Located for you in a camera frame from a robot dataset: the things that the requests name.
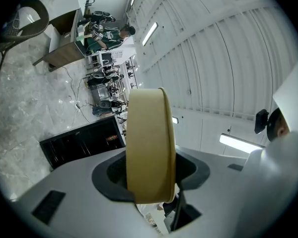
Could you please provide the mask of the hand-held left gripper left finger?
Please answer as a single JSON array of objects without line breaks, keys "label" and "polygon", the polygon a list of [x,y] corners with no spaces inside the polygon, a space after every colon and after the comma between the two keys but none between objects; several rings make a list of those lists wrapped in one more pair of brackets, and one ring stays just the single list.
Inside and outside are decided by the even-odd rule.
[{"label": "hand-held left gripper left finger", "polygon": [[30,227],[52,238],[157,238],[124,184],[125,149],[66,163],[14,204]]}]

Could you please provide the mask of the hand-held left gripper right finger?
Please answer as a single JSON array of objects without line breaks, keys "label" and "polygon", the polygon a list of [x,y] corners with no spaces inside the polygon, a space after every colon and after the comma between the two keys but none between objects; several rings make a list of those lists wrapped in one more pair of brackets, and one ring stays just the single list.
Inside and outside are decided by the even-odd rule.
[{"label": "hand-held left gripper right finger", "polygon": [[249,238],[244,223],[248,158],[176,147],[179,187],[170,238]]}]

